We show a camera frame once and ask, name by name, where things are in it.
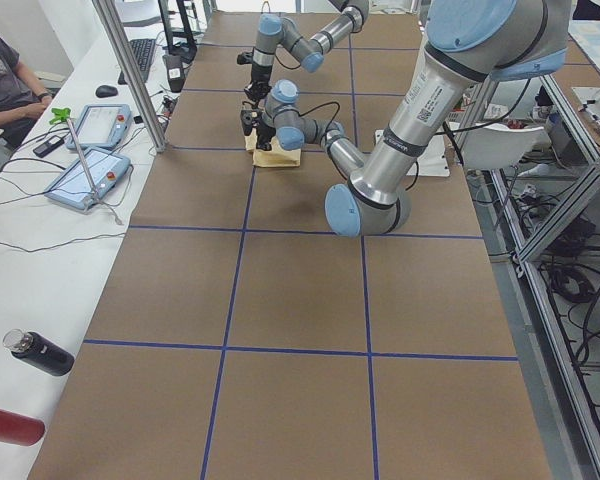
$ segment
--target computer mouse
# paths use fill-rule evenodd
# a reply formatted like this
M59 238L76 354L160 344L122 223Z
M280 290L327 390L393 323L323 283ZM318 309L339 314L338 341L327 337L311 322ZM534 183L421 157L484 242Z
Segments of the computer mouse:
M118 94L118 89L112 85L100 85L96 88L96 97L106 98L115 97Z

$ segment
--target keyboard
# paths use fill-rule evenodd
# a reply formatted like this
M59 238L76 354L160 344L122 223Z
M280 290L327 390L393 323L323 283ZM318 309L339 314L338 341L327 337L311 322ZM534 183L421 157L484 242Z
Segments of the keyboard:
M134 38L129 40L131 51L136 57L138 67L140 67L140 75L144 82L149 78L149 70L151 70L151 63L153 63L153 52L156 48L156 41L153 38ZM120 72L118 77L118 85L126 85L124 79L124 73Z

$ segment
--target red water bottle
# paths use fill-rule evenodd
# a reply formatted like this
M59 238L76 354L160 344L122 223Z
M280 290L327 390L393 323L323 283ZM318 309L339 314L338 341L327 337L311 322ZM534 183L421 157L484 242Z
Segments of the red water bottle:
M28 447L44 435L44 423L31 417L0 410L0 442Z

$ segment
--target bottle cap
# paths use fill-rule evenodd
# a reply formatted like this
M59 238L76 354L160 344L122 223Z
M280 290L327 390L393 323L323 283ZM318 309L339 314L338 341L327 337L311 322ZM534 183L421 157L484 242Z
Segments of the bottle cap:
M2 339L2 345L12 352L22 353L31 346L31 335L17 328L7 332Z

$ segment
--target barcode sticker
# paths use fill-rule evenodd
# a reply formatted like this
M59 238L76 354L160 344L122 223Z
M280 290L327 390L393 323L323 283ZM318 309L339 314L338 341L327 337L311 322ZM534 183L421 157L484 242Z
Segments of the barcode sticker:
M426 125L434 124L441 116L446 115L453 97L454 91L447 85L426 85L417 98L411 101L412 108L418 112L416 119Z

